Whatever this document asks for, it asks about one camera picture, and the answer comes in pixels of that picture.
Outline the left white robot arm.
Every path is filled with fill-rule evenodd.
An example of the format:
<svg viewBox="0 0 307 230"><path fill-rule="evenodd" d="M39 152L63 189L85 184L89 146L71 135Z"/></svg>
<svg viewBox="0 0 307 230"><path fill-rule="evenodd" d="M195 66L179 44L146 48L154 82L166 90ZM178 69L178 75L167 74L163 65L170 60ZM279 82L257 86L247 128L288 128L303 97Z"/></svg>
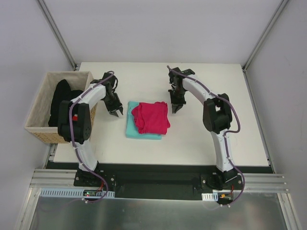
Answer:
<svg viewBox="0 0 307 230"><path fill-rule="evenodd" d="M110 115L118 117L118 112L123 114L123 105L116 93L117 85L114 72L108 71L102 79L92 80L82 94L70 101L62 101L59 106L58 134L71 143L79 169L86 172L84 179L90 186L99 185L102 177L96 171L98 160L90 143L91 110L103 101Z"/></svg>

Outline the teal t-shirt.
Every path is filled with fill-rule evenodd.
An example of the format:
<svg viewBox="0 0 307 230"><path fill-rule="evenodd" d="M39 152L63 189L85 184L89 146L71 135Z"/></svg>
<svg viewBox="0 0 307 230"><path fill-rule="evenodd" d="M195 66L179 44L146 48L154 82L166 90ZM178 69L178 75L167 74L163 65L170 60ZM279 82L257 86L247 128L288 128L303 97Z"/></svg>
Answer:
<svg viewBox="0 0 307 230"><path fill-rule="evenodd" d="M132 139L144 139L144 140L161 140L162 136L158 134L140 134L134 123L134 116L132 110L139 105L139 102L129 101L127 108L127 125L126 125L126 137Z"/></svg>

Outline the pink t-shirt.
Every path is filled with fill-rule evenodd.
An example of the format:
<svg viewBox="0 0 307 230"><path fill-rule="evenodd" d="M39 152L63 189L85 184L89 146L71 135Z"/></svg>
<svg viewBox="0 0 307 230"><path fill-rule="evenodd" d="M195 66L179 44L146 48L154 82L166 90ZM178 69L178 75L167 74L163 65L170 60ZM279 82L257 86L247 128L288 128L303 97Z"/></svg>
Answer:
<svg viewBox="0 0 307 230"><path fill-rule="evenodd" d="M165 102L141 102L132 109L131 114L137 131L141 135L166 135L170 128L168 106Z"/></svg>

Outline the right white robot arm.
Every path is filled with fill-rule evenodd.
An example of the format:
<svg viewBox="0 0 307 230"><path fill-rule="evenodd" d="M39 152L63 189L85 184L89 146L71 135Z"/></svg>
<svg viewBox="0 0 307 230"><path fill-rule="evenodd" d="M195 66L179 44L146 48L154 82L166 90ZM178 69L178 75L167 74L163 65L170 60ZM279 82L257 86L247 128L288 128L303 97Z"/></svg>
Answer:
<svg viewBox="0 0 307 230"><path fill-rule="evenodd" d="M173 114L186 104L185 92L190 92L202 104L202 121L213 138L216 154L216 172L206 179L206 184L215 190L227 189L237 177L232 165L230 144L227 140L227 132L233 120L228 95L212 93L204 84L195 79L195 72L191 69L181 71L179 68L169 68L168 75L171 84L169 93Z"/></svg>

